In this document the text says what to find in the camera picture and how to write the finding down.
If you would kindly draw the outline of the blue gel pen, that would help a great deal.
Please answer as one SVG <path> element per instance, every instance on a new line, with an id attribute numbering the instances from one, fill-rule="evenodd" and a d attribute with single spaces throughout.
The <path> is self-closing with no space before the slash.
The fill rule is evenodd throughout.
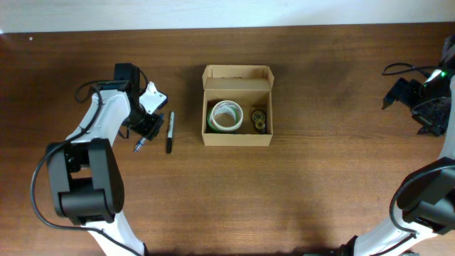
<path id="1" fill-rule="evenodd" d="M 145 139 L 144 137 L 141 137 L 134 147 L 134 152 L 138 152 L 140 148 L 142 148 L 145 145 L 146 141 L 149 140 Z"/>

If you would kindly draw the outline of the black sharpie marker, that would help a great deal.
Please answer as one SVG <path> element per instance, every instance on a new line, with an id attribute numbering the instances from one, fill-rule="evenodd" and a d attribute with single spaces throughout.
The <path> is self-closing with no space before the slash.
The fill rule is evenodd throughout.
<path id="1" fill-rule="evenodd" d="M 171 112 L 168 121 L 168 133 L 166 137 L 166 153 L 170 154 L 172 152 L 173 146 L 173 129 L 175 123 L 175 112 Z"/>

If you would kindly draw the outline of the cardboard box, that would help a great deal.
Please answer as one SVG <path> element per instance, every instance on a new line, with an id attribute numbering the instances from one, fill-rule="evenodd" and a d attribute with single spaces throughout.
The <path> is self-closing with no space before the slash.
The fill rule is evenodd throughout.
<path id="1" fill-rule="evenodd" d="M 202 139 L 205 146 L 269 146 L 273 137 L 274 75 L 267 65 L 207 65 L 202 74 Z M 258 133 L 252 112 L 267 116 Z"/>

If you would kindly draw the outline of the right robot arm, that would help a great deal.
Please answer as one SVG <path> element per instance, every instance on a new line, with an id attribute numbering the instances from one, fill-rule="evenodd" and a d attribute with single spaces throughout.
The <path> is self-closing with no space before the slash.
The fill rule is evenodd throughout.
<path id="1" fill-rule="evenodd" d="M 389 216 L 369 233 L 353 236 L 335 255 L 410 255 L 410 248 L 454 229 L 454 37 L 448 36 L 436 66 L 415 67 L 426 78 L 400 78 L 383 99 L 383 107 L 401 102 L 421 124 L 419 134 L 445 138 L 439 158 L 412 172 L 389 205 Z"/>

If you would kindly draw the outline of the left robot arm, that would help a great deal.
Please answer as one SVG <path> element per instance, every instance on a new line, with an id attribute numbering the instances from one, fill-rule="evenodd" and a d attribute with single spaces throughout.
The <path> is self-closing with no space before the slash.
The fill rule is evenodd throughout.
<path id="1" fill-rule="evenodd" d="M 106 255 L 148 255 L 123 211 L 124 182 L 112 146 L 122 127 L 141 137 L 136 151 L 151 141 L 164 123 L 156 111 L 168 98 L 132 63 L 116 64 L 112 80 L 93 80 L 84 86 L 89 110 L 64 141 L 47 146 L 33 172 L 33 211 L 48 227 L 88 232 Z M 43 166 L 48 169 L 54 210 L 71 225 L 51 223 L 38 209 L 36 181 Z"/>

